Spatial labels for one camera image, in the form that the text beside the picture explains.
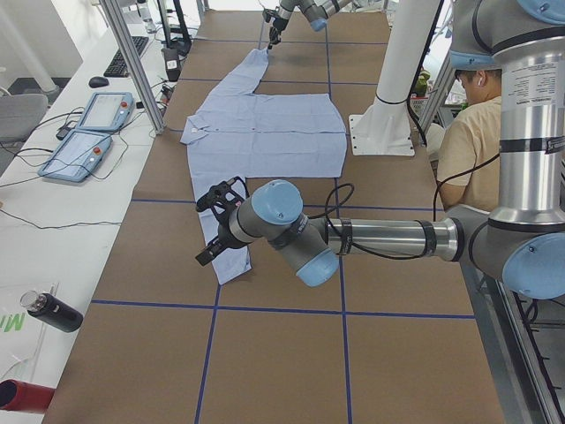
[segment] black water bottle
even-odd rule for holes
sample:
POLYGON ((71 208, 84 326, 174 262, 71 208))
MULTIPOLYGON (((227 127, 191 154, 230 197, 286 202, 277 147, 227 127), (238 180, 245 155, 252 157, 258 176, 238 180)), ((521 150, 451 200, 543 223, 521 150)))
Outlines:
POLYGON ((82 314, 49 293, 28 291, 19 304, 27 313, 53 327, 70 333, 80 327, 82 314))

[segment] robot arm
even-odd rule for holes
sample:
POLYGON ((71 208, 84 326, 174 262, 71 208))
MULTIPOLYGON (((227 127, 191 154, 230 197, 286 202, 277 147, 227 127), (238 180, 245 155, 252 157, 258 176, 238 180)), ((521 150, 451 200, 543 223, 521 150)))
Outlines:
POLYGON ((326 282, 337 270, 335 254, 377 254, 408 260, 439 256, 457 261, 463 253, 463 226, 455 218, 427 221, 308 219, 298 189, 275 180, 244 200, 231 187, 237 179, 210 188, 197 210, 219 208, 218 236, 197 256, 206 265, 226 248, 240 248, 265 238, 307 285, 326 282))
MULTIPOLYGON (((277 37, 297 5, 307 16, 323 16, 312 1, 283 4, 275 11, 275 20, 282 20, 277 37)), ((331 12, 323 11, 326 16, 331 12)), ((299 212, 302 201, 296 187, 280 181, 274 183, 281 188, 261 187, 226 211, 218 238, 200 256, 211 261, 213 252, 222 251, 218 246, 237 248, 265 237, 309 285, 323 283, 337 269, 329 244, 339 254, 377 253, 391 259, 437 255, 469 262, 534 299, 564 294, 560 167, 565 148, 565 3, 461 0, 454 16, 452 65, 502 68, 498 208, 487 214, 458 206, 439 223, 308 222, 299 212)))
POLYGON ((272 9, 263 10, 263 18, 267 23, 272 23, 269 28, 269 45, 281 42, 281 33, 289 23, 292 11, 297 7, 310 22, 314 31, 320 31, 326 27, 330 16, 338 13, 345 5, 352 0, 326 0, 322 4, 316 4, 314 0, 281 0, 279 6, 272 9))

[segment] computer mouse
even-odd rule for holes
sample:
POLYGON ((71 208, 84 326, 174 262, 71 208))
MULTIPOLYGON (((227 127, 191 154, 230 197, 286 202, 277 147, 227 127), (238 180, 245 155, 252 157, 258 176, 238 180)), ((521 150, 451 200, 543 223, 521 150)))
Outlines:
POLYGON ((88 86, 91 88, 106 87, 108 84, 108 79, 104 77, 92 77, 88 81, 88 86))

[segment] black cable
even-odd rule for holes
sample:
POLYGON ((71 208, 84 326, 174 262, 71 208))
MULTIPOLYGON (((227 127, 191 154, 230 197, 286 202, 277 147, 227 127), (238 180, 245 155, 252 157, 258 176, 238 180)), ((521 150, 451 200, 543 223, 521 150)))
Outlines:
POLYGON ((18 152, 12 152, 10 149, 8 149, 3 143, 0 143, 0 148, 2 148, 3 150, 5 150, 6 152, 8 152, 10 155, 16 155, 18 152))
POLYGON ((328 204, 326 203, 326 205, 324 206, 324 212, 322 212, 321 214, 318 215, 311 215, 308 216, 308 219, 317 219, 317 218, 323 218, 326 217, 328 220, 329 218, 329 214, 331 214, 332 212, 334 212, 335 210, 337 210, 337 208, 339 208, 340 206, 343 206, 353 195, 353 192, 355 192, 355 186, 352 183, 344 183, 341 185, 338 185, 337 187, 335 187, 334 189, 332 189, 331 192, 329 192, 328 197, 331 197, 332 194, 334 194, 336 191, 338 191, 340 188, 344 188, 344 187, 349 187, 350 188, 350 192, 347 194, 347 196, 345 196, 345 199, 343 199, 342 201, 340 201, 337 206, 333 206, 332 208, 327 208, 328 204))
MULTIPOLYGON (((340 206, 342 206, 353 194, 353 191, 355 190, 355 186, 351 183, 345 183, 345 184, 341 184, 338 185, 337 187, 333 188, 329 194, 328 197, 326 198, 326 202, 324 203, 324 214, 322 214, 319 217, 323 217, 325 216, 329 226, 331 227, 331 229, 334 231, 334 233, 337 235, 337 237, 339 237, 340 239, 342 238, 342 233, 337 230, 337 228, 335 227, 335 225, 332 223, 331 218, 329 217, 329 214, 331 212, 333 212, 334 210, 336 210, 337 208, 339 208, 340 206), (340 201, 338 203, 338 205, 334 208, 329 208, 329 202, 332 199, 332 196, 334 195, 334 193, 338 192, 339 189, 344 188, 344 187, 350 187, 351 191, 349 192, 349 194, 345 197, 345 199, 343 201, 340 201)), ((424 251, 422 252, 422 254, 418 254, 418 255, 413 255, 413 256, 391 256, 388 254, 380 254, 379 252, 376 252, 368 247, 362 246, 359 243, 355 243, 355 242, 351 242, 351 245, 356 247, 357 249, 359 249, 362 252, 365 252, 366 254, 372 254, 374 256, 378 256, 380 258, 384 258, 384 259, 392 259, 394 261, 407 261, 407 260, 411 260, 411 259, 418 259, 418 258, 422 258, 424 256, 426 256, 426 250, 424 249, 424 251)))
POLYGON ((436 216, 437 216, 437 210, 436 210, 436 203, 438 201, 438 194, 440 193, 440 189, 441 186, 443 186, 445 183, 447 183, 448 181, 457 178, 457 177, 462 177, 463 175, 469 174, 471 172, 474 172, 475 170, 480 170, 481 168, 487 166, 488 164, 494 162, 496 159, 498 159, 500 157, 500 154, 497 153, 496 155, 494 155, 493 157, 491 157, 488 161, 486 162, 482 162, 480 165, 474 166, 472 167, 470 170, 464 170, 463 172, 459 172, 458 174, 452 175, 451 177, 445 178, 443 181, 440 181, 438 183, 438 186, 435 187, 435 193, 433 194, 433 221, 435 221, 436 216))
MULTIPOLYGON (((40 163, 39 165, 32 165, 32 164, 29 163, 28 161, 24 160, 21 156, 18 156, 18 157, 19 157, 20 159, 22 159, 24 162, 26 162, 29 166, 32 166, 32 167, 42 166, 42 165, 44 165, 45 163, 48 163, 49 161, 54 161, 54 160, 55 160, 55 161, 58 161, 58 162, 60 162, 60 163, 62 163, 62 164, 64 165, 64 167, 61 168, 60 170, 64 170, 66 167, 69 167, 69 166, 77 166, 77 167, 80 167, 80 168, 85 169, 85 170, 88 172, 88 174, 89 174, 89 175, 92 175, 95 179, 104 180, 104 179, 108 178, 108 177, 111 175, 111 173, 116 169, 116 167, 120 164, 122 158, 124 157, 125 152, 129 149, 129 144, 128 144, 128 143, 124 140, 124 138, 120 135, 120 132, 121 132, 122 130, 124 130, 125 128, 127 128, 129 125, 133 124, 133 122, 135 122, 136 119, 138 119, 141 115, 143 115, 143 113, 144 113, 144 112, 138 113, 129 123, 127 123, 126 125, 124 125, 124 126, 123 126, 122 128, 120 128, 119 130, 116 130, 115 132, 113 132, 112 134, 110 134, 110 135, 115 135, 115 134, 117 134, 118 137, 120 138, 120 140, 122 140, 122 142, 126 145, 126 148, 125 148, 125 150, 122 152, 122 154, 118 157, 117 162, 116 162, 116 165, 115 165, 115 166, 112 168, 112 170, 110 170, 110 172, 109 172, 107 175, 105 175, 104 177, 98 177, 98 176, 96 176, 93 172, 91 172, 90 170, 88 170, 88 169, 87 169, 86 167, 84 167, 83 165, 79 165, 79 164, 75 164, 75 163, 64 163, 64 162, 61 161, 60 159, 56 159, 56 158, 48 159, 47 161, 45 161, 44 163, 40 163)), ((78 159, 79 157, 81 157, 82 155, 84 155, 85 153, 86 153, 86 152, 81 153, 79 156, 77 156, 77 159, 78 159)), ((46 175, 44 175, 44 176, 37 176, 37 177, 33 177, 33 178, 28 178, 28 179, 23 179, 23 180, 20 180, 20 181, 16 181, 16 182, 14 182, 14 183, 3 184, 3 185, 0 185, 0 188, 9 187, 9 186, 16 186, 16 185, 18 185, 18 184, 24 184, 24 183, 28 183, 29 181, 34 181, 34 180, 36 180, 36 179, 40 179, 40 178, 43 178, 43 177, 48 177, 49 174, 53 174, 53 173, 55 173, 55 172, 59 172, 60 170, 53 170, 52 172, 50 172, 50 173, 48 173, 48 174, 46 174, 46 175)))
POLYGON ((164 84, 165 82, 167 82, 167 80, 161 78, 161 81, 159 81, 159 82, 156 83, 156 84, 153 84, 150 88, 155 88, 155 87, 157 87, 157 86, 159 86, 159 85, 161 85, 161 84, 164 84))
POLYGON ((557 398, 557 394, 555 393, 555 389, 554 389, 554 384, 551 381, 551 377, 549 376, 549 373, 547 372, 547 368, 546 368, 546 364, 544 361, 544 356, 541 354, 541 352, 539 351, 538 348, 538 344, 536 342, 536 338, 533 335, 533 330, 531 329, 531 326, 528 325, 528 321, 525 317, 524 314, 524 310, 522 308, 522 304, 521 304, 521 300, 518 297, 517 293, 513 293, 514 294, 514 299, 516 300, 516 306, 518 308, 518 312, 520 313, 520 316, 522 318, 522 322, 524 323, 524 328, 528 334, 528 338, 530 339, 531 342, 531 347, 533 348, 533 351, 536 355, 536 358, 538 360, 538 364, 539 364, 539 371, 541 372, 547 388, 549 389, 549 393, 551 395, 551 399, 554 401, 555 406, 557 406, 557 413, 559 414, 559 418, 561 419, 561 422, 565 422, 565 415, 563 415, 563 411, 561 410, 561 408, 559 407, 559 398, 557 398))
POLYGON ((49 226, 49 227, 42 227, 40 225, 37 225, 36 223, 32 223, 31 221, 27 221, 24 218, 20 218, 19 216, 15 216, 12 215, 9 212, 6 212, 5 210, 0 208, 0 212, 2 212, 3 214, 13 218, 13 219, 17 219, 18 221, 21 221, 23 223, 29 223, 30 225, 32 225, 33 227, 37 228, 38 230, 61 230, 63 228, 70 228, 70 227, 86 227, 86 226, 90 226, 90 225, 120 225, 121 223, 112 223, 110 221, 100 221, 98 223, 69 223, 67 225, 59 225, 59 226, 49 226))
POLYGON ((560 307, 565 307, 565 303, 560 302, 559 300, 549 299, 550 302, 559 305, 560 307))
MULTIPOLYGON (((122 130, 124 130, 125 128, 127 128, 129 125, 133 124, 133 122, 135 122, 136 119, 138 119, 141 115, 143 115, 144 112, 140 112, 138 113, 127 125, 124 125, 122 128, 120 128, 119 130, 114 131, 113 133, 111 133, 110 135, 117 135, 120 140, 125 144, 125 149, 124 151, 120 154, 120 156, 117 158, 116 163, 114 164, 114 166, 112 167, 112 169, 108 172, 108 174, 106 174, 103 177, 99 177, 96 174, 94 174, 91 170, 89 170, 86 166, 79 164, 79 163, 74 163, 74 161, 72 161, 71 163, 65 163, 60 159, 57 159, 56 157, 52 158, 51 161, 57 161, 60 162, 62 165, 64 165, 63 168, 61 168, 60 170, 64 170, 65 168, 69 167, 69 166, 76 166, 78 168, 81 168, 83 170, 85 170, 88 174, 88 176, 91 176, 92 178, 98 180, 98 181, 103 181, 104 179, 107 179, 110 175, 112 175, 112 173, 114 172, 114 170, 116 170, 117 166, 122 162, 122 159, 124 158, 125 152, 127 152, 130 148, 130 145, 127 143, 127 141, 125 141, 125 139, 122 137, 121 132, 122 130)), ((94 146, 92 146, 91 148, 89 148, 87 151, 90 151, 92 148, 96 147, 99 143, 102 143, 103 140, 99 141, 98 143, 96 143, 94 146)), ((77 159, 81 156, 83 156, 86 152, 81 153, 77 159)))
POLYGON ((424 49, 422 50, 422 56, 420 56, 418 68, 416 68, 416 73, 414 74, 414 78, 412 79, 412 84, 410 86, 410 92, 408 93, 408 96, 406 97, 406 109, 408 110, 408 114, 410 115, 410 117, 412 118, 412 121, 414 121, 414 124, 416 125, 416 128, 418 129, 418 133, 420 134, 420 138, 422 139, 422 144, 426 147, 427 147, 426 133, 424 132, 424 130, 422 129, 422 126, 419 123, 419 117, 418 117, 418 115, 416 115, 416 112, 414 112, 414 109, 412 108, 412 105, 410 103, 410 99, 411 99, 411 95, 412 95, 412 89, 416 86, 416 82, 418 81, 418 77, 420 75, 420 69, 422 69, 422 67, 424 66, 424 60, 426 59, 427 51, 430 49, 430 46, 432 45, 433 36, 435 35, 435 29, 437 28, 437 22, 438 22, 438 19, 440 18, 442 7, 443 7, 443 1, 441 1, 441 3, 438 5, 438 9, 435 13, 435 18, 433 19, 432 27, 430 28, 430 31, 427 34, 426 45, 424 46, 424 49))
POLYGON ((70 112, 62 113, 61 115, 57 115, 57 116, 55 116, 55 117, 50 117, 49 119, 46 119, 46 120, 40 122, 38 125, 36 125, 36 126, 34 127, 34 129, 30 132, 30 134, 33 133, 33 132, 34 132, 37 128, 39 128, 40 126, 45 125, 45 124, 47 124, 48 122, 51 122, 51 121, 53 121, 53 120, 55 120, 55 119, 58 119, 58 118, 60 118, 60 117, 69 117, 70 115, 79 115, 79 114, 81 114, 82 112, 75 112, 75 110, 77 110, 77 109, 84 109, 84 108, 82 108, 82 106, 80 106, 80 108, 75 108, 75 109, 73 109, 73 110, 70 111, 70 112))
POLYGON ((82 109, 82 111, 80 113, 83 113, 84 112, 84 106, 79 106, 78 108, 74 108, 73 110, 71 110, 71 112, 69 112, 69 116, 64 121, 64 125, 62 125, 62 126, 66 126, 69 123, 69 118, 71 117, 71 114, 76 113, 80 109, 82 109))
POLYGON ((538 312, 539 312, 538 300, 533 299, 531 301, 530 305, 528 306, 528 308, 524 312, 524 315, 525 315, 525 318, 526 318, 526 321, 528 322, 528 324, 533 324, 536 321, 536 319, 538 318, 538 312))
POLYGON ((50 148, 22 148, 16 153, 15 156, 19 155, 21 152, 28 152, 30 150, 40 150, 42 152, 53 153, 53 150, 51 150, 50 148))

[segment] computer keyboard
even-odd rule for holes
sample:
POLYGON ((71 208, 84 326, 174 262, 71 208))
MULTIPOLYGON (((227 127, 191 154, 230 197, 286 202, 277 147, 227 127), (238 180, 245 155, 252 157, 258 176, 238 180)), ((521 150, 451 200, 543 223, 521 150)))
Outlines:
MULTIPOLYGON (((135 48, 138 51, 138 54, 141 56, 143 49, 145 48, 145 46, 147 46, 147 43, 149 42, 149 38, 134 35, 132 39, 133 39, 133 44, 135 45, 135 48)), ((104 76, 118 77, 118 78, 128 76, 127 66, 125 65, 125 60, 120 50, 116 52, 114 58, 109 63, 108 68, 106 68, 106 71, 104 72, 104 76)))

